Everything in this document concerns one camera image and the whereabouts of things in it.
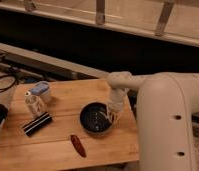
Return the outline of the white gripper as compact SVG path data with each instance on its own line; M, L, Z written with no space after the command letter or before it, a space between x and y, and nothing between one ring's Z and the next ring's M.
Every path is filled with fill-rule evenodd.
M119 113L124 107L124 98L127 95L128 88L111 88L108 100L108 111L106 112L106 118L109 122L116 124L121 117Z

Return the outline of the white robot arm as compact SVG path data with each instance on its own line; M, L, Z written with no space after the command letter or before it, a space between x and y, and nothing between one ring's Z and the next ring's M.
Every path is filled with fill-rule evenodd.
M115 122L124 96L137 92L140 171L197 171L192 115L199 112L199 73L108 75L108 117Z

